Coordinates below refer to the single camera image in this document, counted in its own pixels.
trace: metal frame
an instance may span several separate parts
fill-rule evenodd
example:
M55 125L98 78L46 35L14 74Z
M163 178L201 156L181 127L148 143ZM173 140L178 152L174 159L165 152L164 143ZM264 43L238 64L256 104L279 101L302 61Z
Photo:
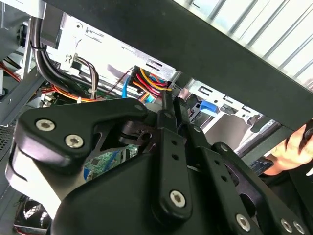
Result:
M37 72L36 68L33 68L32 71L29 72L32 57L29 34L30 28L27 29L23 68L20 71L21 81L0 101L1 126L8 126L12 122L21 111L22 107L44 82L44 78Z
M44 78L34 68L0 101L1 126L8 126L12 122L43 82Z
M46 2L291 130L313 117L311 92L172 0ZM95 14L103 5L110 10Z

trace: wire bundle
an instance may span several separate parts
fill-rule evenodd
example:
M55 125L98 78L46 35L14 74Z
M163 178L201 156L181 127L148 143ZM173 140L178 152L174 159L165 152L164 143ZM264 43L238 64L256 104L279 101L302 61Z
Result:
M97 73L93 64L91 64L87 60L85 60L81 57L76 57L76 60L89 68L90 76L91 76L91 96L90 96L90 98L96 99L96 92L97 92L98 83L99 83L99 74Z
M51 62L46 51L46 46L40 42L42 21L42 19L32 17L30 25L31 46L34 51L38 71L55 87L59 87L68 93L87 98L84 90L71 79L71 76L57 70Z
M8 75L10 75L15 81L20 82L20 78L17 77L13 72L11 72L7 66L3 62L0 62L0 69L5 71Z
M142 68L140 68L140 73L141 76L137 73L136 78L133 81L133 84L135 86L139 87L146 93L140 98L140 101L144 101L149 95L151 95L155 99L160 96L160 91L162 90L172 90L170 88L167 88L167 82L161 82L155 75L150 75L151 77L153 77L153 79L148 78Z

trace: blue tab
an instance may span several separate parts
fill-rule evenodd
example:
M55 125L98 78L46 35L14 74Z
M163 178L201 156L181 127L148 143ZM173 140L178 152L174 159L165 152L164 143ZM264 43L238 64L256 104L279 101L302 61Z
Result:
M204 113L210 115L210 116L215 117L217 115L219 108L215 104L212 104L212 103L204 100L201 102L199 110L201 112L204 112Z

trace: gray metal panel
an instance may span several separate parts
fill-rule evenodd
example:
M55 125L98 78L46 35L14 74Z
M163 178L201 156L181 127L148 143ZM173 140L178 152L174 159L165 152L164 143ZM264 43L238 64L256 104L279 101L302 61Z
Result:
M29 16L9 5L0 2L0 61L18 48L18 31Z
M33 70L0 102L0 125L7 126L43 83L44 78Z
M11 235L15 234L12 231L16 203L18 202L21 193L15 191L8 183L4 176L6 164L10 155L10 146L13 139L15 121L8 127L0 127L0 234Z
M15 123L16 122L13 121L8 127L0 126L0 161L11 146Z

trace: green circuit board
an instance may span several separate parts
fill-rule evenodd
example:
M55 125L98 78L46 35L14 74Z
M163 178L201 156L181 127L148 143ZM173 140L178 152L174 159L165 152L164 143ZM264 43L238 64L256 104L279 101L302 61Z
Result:
M128 145L126 148L130 151L130 157L136 156L136 145ZM110 170L121 163L121 152L119 152L110 164L109 161L112 154L113 152L101 154L100 156L97 156L86 162L85 169L90 170L90 175L92 179L104 173L105 168L107 168L107 170Z

